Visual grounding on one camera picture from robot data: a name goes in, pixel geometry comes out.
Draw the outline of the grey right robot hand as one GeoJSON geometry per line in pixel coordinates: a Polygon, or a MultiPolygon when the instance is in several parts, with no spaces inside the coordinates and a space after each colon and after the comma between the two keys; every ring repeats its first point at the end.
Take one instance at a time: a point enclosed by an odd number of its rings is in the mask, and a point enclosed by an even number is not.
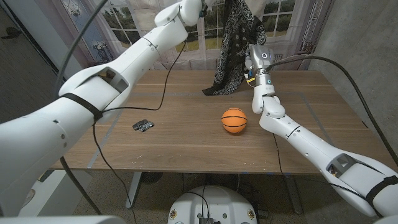
{"type": "Polygon", "coordinates": [[[271,75],[267,68],[271,65],[273,59],[272,50],[265,45],[249,44],[245,53],[245,62],[247,72],[244,74],[246,82],[251,86],[255,81],[256,85],[271,85],[271,75]]]}

